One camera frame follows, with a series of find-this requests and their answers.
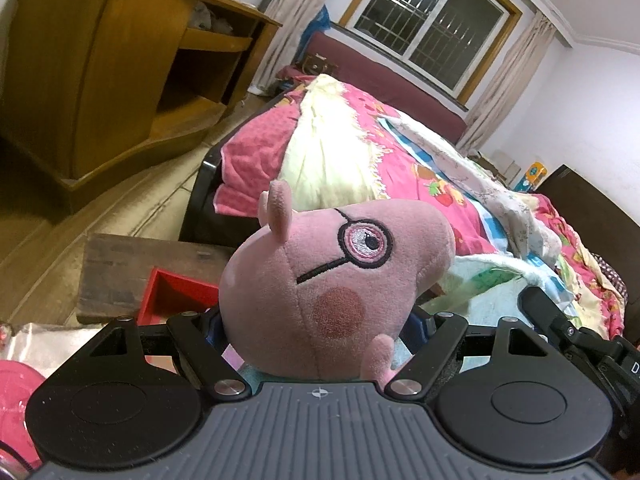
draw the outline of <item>pink pig plush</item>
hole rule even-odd
[[[262,228],[220,281],[233,348],[274,376],[383,388],[416,298],[452,263],[447,219],[427,203],[394,199],[297,213],[283,181],[260,197],[258,218]]]

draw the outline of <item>crown molding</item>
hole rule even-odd
[[[571,26],[571,23],[562,15],[562,12],[551,2],[551,0],[530,0],[542,13],[549,19],[558,33],[564,38],[569,46],[576,44],[586,44],[593,46],[604,46],[637,54],[640,56],[640,44],[631,43],[630,41],[612,40],[610,38],[599,38],[597,36],[587,36],[579,34]]]

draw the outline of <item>black cable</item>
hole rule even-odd
[[[27,462],[13,447],[9,446],[6,442],[0,440],[0,450],[11,455],[15,460],[27,470],[29,473],[33,473],[33,467]]]

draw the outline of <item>wooden cabinet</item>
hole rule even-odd
[[[188,28],[197,2],[233,35]],[[77,210],[195,147],[244,98],[278,26],[233,0],[18,0],[0,134]]]

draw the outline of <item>polka dot cloth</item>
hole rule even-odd
[[[620,296],[622,296],[623,306],[626,306],[626,302],[629,296],[626,293],[625,282],[622,281],[622,278],[620,278],[620,275],[613,269],[613,267],[611,267],[606,261],[604,261],[602,256],[594,253],[591,254],[593,254],[593,257],[596,259],[598,265],[600,266],[600,270],[602,270],[602,273],[611,282],[611,285],[613,285],[620,293]]]

